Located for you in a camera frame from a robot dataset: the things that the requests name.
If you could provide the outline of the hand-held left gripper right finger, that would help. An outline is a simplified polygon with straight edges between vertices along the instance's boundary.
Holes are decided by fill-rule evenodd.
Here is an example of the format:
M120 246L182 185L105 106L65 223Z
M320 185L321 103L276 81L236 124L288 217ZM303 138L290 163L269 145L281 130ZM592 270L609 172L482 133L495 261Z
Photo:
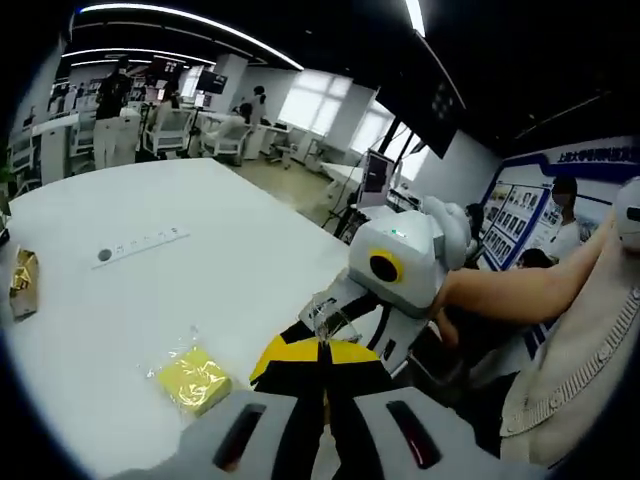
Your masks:
M378 357L321 344L338 479L540 479L543 470L481 449L472 427L413 387L393 389Z

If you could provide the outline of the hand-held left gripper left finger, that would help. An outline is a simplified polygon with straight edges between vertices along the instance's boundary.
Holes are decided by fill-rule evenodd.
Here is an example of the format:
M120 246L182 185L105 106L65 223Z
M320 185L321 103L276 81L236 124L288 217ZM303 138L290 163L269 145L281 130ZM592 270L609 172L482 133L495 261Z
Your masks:
M329 345L311 335L274 337L250 390L195 420L164 462L166 479L310 479L325 429Z

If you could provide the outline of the person's right hand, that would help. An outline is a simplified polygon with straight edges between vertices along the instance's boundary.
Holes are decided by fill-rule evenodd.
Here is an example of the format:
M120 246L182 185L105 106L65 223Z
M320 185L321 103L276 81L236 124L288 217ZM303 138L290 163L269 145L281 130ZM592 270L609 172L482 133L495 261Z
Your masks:
M476 315L487 316L490 307L487 303L489 273L479 270L460 269L447 274L430 307L430 314L447 347L455 347L459 343L456 327L449 320L445 309L457 307Z

